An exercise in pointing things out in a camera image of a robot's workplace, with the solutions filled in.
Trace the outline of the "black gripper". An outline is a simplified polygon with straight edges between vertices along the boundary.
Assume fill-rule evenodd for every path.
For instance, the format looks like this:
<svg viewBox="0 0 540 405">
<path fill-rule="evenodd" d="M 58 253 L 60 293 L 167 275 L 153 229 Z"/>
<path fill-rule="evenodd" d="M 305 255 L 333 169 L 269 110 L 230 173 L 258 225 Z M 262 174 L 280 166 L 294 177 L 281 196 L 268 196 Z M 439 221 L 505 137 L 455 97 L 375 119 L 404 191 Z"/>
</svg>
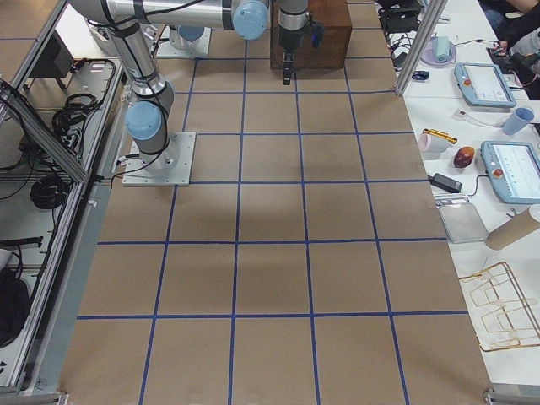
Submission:
<svg viewBox="0 0 540 405">
<path fill-rule="evenodd" d="M 278 30 L 278 43 L 283 48 L 283 85 L 289 85 L 294 72 L 294 52 L 303 43 L 303 30 Z"/>
</svg>

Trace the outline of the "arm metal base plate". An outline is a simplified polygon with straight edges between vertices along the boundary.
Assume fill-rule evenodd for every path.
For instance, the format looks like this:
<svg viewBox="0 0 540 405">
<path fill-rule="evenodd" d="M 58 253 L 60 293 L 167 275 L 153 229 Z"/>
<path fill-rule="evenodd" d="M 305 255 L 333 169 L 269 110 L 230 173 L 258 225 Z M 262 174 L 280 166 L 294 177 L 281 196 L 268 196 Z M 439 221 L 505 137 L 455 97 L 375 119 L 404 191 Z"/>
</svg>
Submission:
<svg viewBox="0 0 540 405">
<path fill-rule="evenodd" d="M 208 27 L 202 30 L 191 30 L 188 34 L 198 34 L 195 40 L 188 40 L 183 37 L 182 32 L 172 30 L 170 26 L 165 26 L 163 33 L 158 39 L 155 56 L 157 58 L 207 58 L 209 52 L 210 38 L 212 30 Z"/>
<path fill-rule="evenodd" d="M 138 154 L 138 157 L 127 161 L 127 174 L 122 177 L 122 185 L 188 186 L 196 137 L 194 132 L 171 133 L 168 148 L 155 161 L 154 157 L 140 154 L 138 146 L 132 141 L 130 153 Z"/>
</svg>

